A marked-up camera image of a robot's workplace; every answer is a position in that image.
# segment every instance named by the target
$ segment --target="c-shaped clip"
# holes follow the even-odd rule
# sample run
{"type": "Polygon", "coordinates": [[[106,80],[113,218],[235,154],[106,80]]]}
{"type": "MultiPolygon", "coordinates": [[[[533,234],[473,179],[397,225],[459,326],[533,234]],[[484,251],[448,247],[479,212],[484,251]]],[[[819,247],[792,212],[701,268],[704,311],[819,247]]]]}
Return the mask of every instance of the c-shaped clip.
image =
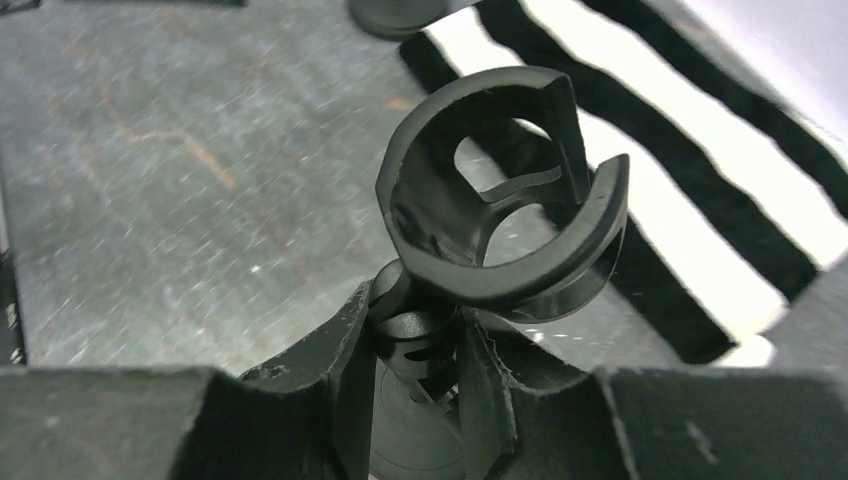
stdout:
{"type": "Polygon", "coordinates": [[[629,165],[622,154],[589,169],[567,76],[501,68],[445,86],[401,122],[377,178],[377,200],[416,284],[457,304],[540,323],[581,308],[609,280],[627,221],[629,165]],[[505,149],[520,150],[520,139],[535,133],[513,119],[538,126],[547,148],[523,160],[523,170],[535,173],[478,193],[456,169],[454,153],[465,137],[499,128],[505,149]],[[516,128],[519,141],[511,142],[506,134],[516,128]],[[497,226],[534,203],[555,206],[568,225],[533,253],[484,267],[497,226]]]}

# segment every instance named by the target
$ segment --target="gray stone surface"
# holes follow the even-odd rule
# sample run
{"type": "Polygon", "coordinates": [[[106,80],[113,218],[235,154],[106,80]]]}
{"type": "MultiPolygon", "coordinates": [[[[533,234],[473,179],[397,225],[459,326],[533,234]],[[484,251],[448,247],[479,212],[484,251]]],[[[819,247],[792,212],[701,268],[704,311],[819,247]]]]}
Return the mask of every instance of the gray stone surface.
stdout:
{"type": "MultiPolygon", "coordinates": [[[[358,32],[342,0],[48,3],[0,32],[0,151],[33,364],[237,373],[392,258],[373,182],[423,95],[396,45],[358,32]]],[[[521,225],[505,227],[520,243],[503,255],[539,241],[521,225]]],[[[770,334],[779,365],[848,365],[846,272],[770,334]]],[[[674,361],[611,291],[526,333],[581,366],[674,361]]]]}

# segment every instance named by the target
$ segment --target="plastic part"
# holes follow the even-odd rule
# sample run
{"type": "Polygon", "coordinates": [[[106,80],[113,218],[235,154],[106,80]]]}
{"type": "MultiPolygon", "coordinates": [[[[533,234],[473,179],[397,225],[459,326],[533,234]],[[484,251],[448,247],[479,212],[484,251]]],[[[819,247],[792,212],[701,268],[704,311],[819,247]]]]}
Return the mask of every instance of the plastic part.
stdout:
{"type": "Polygon", "coordinates": [[[353,21],[377,38],[403,41],[445,16],[447,0],[348,0],[353,21]]]}
{"type": "Polygon", "coordinates": [[[590,172],[568,77],[500,68],[447,85],[403,120],[377,178],[377,201],[415,284],[445,301],[541,323],[584,306],[609,280],[627,221],[629,165],[622,154],[590,172]],[[531,152],[547,170],[478,193],[456,169],[454,152],[467,136],[512,119],[550,139],[548,149],[531,152]],[[530,255],[484,267],[497,226],[534,203],[555,205],[570,223],[530,255]]]}
{"type": "Polygon", "coordinates": [[[447,405],[417,403],[409,389],[377,362],[371,474],[378,480],[461,480],[463,448],[442,420],[447,405]]]}
{"type": "Polygon", "coordinates": [[[0,17],[36,9],[40,6],[41,0],[0,0],[0,17]]]}

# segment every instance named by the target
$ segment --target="dark round base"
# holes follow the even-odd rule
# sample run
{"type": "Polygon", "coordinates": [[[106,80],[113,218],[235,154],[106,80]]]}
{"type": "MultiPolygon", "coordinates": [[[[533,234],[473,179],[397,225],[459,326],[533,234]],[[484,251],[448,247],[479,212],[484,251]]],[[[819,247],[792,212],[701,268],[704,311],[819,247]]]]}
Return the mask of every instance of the dark round base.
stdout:
{"type": "Polygon", "coordinates": [[[462,480],[462,443],[442,420],[443,408],[419,404],[377,361],[371,474],[378,480],[462,480]]]}
{"type": "Polygon", "coordinates": [[[442,18],[447,0],[348,0],[353,21],[366,33],[402,41],[442,18]]]}

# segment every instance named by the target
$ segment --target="black plastic piece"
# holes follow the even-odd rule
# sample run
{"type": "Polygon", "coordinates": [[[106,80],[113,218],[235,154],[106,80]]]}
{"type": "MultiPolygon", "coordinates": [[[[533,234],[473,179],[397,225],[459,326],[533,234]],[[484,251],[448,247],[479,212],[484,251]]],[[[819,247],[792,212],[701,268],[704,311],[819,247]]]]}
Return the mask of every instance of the black plastic piece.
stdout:
{"type": "Polygon", "coordinates": [[[396,315],[374,327],[377,356],[396,374],[420,380],[453,362],[458,336],[455,308],[430,308],[396,315]]]}
{"type": "Polygon", "coordinates": [[[464,449],[445,424],[450,406],[414,401],[382,363],[377,365],[371,473],[378,480],[465,479],[464,449]]]}
{"type": "Polygon", "coordinates": [[[166,3],[166,4],[184,4],[184,5],[200,5],[204,7],[246,7],[248,0],[65,0],[71,3],[104,3],[104,4],[121,4],[121,3],[166,3]]]}
{"type": "Polygon", "coordinates": [[[496,311],[510,320],[561,318],[606,284],[627,219],[629,160],[622,154],[590,174],[568,77],[511,67],[464,77],[416,107],[395,131],[377,178],[377,201],[400,261],[433,297],[496,311]],[[454,165],[459,143],[504,119],[541,127],[551,165],[477,193],[454,165]],[[483,267],[497,226],[533,203],[554,204],[571,223],[519,260],[483,267]]]}
{"type": "Polygon", "coordinates": [[[41,6],[41,0],[0,0],[0,17],[33,10],[41,6]]]}
{"type": "Polygon", "coordinates": [[[7,367],[0,398],[3,479],[276,480],[323,470],[317,383],[275,395],[213,369],[7,367]]]}
{"type": "Polygon", "coordinates": [[[321,416],[314,455],[339,479],[368,477],[376,368],[374,335],[365,318],[368,287],[361,285],[333,318],[306,338],[241,377],[255,388],[283,396],[307,385],[320,388],[320,401],[311,406],[321,416]]]}
{"type": "Polygon", "coordinates": [[[587,374],[473,323],[458,364],[469,480],[848,478],[848,388],[825,375],[587,374]]]}
{"type": "Polygon", "coordinates": [[[6,220],[8,189],[2,170],[0,165],[0,366],[26,365],[27,349],[18,301],[15,257],[9,239],[9,223],[6,220]]]}
{"type": "Polygon", "coordinates": [[[403,41],[445,16],[448,0],[347,0],[353,21],[377,38],[403,41]]]}

